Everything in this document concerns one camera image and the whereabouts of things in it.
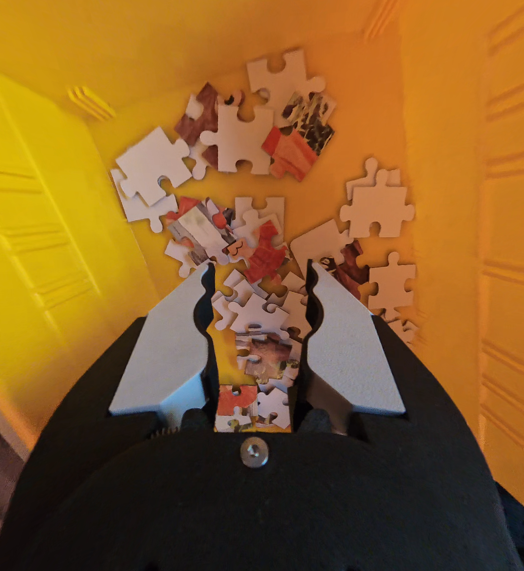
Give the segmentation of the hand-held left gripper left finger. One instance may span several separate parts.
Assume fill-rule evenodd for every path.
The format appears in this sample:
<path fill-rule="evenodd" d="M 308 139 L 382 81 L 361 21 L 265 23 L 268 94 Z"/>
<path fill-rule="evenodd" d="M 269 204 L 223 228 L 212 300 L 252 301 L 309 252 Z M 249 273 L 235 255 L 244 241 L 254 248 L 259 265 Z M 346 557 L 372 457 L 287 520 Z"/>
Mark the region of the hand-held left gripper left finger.
<path fill-rule="evenodd" d="M 214 343 L 215 265 L 201 264 L 149 311 L 109 406 L 110 414 L 155 412 L 179 429 L 187 410 L 214 427 L 219 380 Z"/>

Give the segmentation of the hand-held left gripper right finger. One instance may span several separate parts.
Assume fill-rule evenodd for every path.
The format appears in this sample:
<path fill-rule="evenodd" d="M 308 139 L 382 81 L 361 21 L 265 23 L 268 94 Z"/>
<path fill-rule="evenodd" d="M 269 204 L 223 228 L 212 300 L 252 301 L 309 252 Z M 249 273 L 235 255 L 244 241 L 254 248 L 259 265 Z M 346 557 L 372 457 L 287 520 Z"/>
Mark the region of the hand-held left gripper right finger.
<path fill-rule="evenodd" d="M 306 288 L 310 330 L 301 347 L 294 430 L 310 410 L 326 411 L 337 433 L 348 433 L 357 413 L 405 414 L 373 314 L 310 259 Z"/>

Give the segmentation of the yellow bin with puzzle pieces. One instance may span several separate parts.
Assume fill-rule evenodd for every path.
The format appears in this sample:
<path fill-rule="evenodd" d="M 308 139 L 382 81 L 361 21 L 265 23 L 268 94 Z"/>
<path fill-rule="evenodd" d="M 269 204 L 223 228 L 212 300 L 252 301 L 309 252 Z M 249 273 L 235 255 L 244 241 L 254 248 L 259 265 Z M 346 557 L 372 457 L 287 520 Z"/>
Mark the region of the yellow bin with puzzle pieces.
<path fill-rule="evenodd" d="M 155 127 L 171 141 L 210 82 L 263 104 L 246 64 L 302 48 L 337 102 L 299 183 L 207 170 L 167 192 L 285 197 L 290 242 L 346 181 L 401 170 L 415 205 L 359 266 L 415 264 L 413 349 L 494 478 L 524 504 L 524 1 L 0 1 L 0 409 L 28 448 L 99 350 L 179 283 L 171 234 L 125 221 L 109 170 Z"/>

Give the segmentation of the pile of puzzle pieces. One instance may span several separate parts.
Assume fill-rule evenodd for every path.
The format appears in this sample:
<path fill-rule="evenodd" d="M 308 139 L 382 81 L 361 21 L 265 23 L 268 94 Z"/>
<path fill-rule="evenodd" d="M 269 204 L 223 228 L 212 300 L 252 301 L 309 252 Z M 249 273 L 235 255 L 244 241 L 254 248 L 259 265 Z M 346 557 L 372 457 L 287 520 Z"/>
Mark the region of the pile of puzzle pieces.
<path fill-rule="evenodd" d="M 164 179 L 174 188 L 200 181 L 207 167 L 236 173 L 240 161 L 251 163 L 253 175 L 280 179 L 288 172 L 304 180 L 335 133 L 328 119 L 336 103 L 324 93 L 322 77 L 307 77 L 302 50 L 285 53 L 284 61 L 276 73 L 265 59 L 247 63 L 252 92 L 266 99 L 255 106 L 252 121 L 239 117 L 243 91 L 225 100 L 206 83 L 189 99 L 175 142 L 157 127 L 118 157 L 118 168 L 110 172 L 127 221 L 146 220 L 152 232 L 171 233 L 165 254 L 180 263 L 180 277 L 206 262 L 246 264 L 224 282 L 233 294 L 216 291 L 211 303 L 219 316 L 216 330 L 234 333 L 237 352 L 245 352 L 237 355 L 237 365 L 257 385 L 221 386 L 217 432 L 255 420 L 259 428 L 290 430 L 288 391 L 299 375 L 301 341 L 310 330 L 305 317 L 309 259 L 366 309 L 380 310 L 390 326 L 413 298 L 405 283 L 415 277 L 415 265 L 399 264 L 397 252 L 389 254 L 386 266 L 360 268 L 356 262 L 363 254 L 360 240 L 369 237 L 372 225 L 380 225 L 380 239 L 394 239 L 415 217 L 407 188 L 399 185 L 400 171 L 380 169 L 376 158 L 365 161 L 366 177 L 346 184 L 348 203 L 339 217 L 349 228 L 339 232 L 331 219 L 290 244 L 284 240 L 283 197 L 267 198 L 262 210 L 252 207 L 250 197 L 237 197 L 234 208 L 224 209 L 210 197 L 177 198 L 161 188 Z"/>

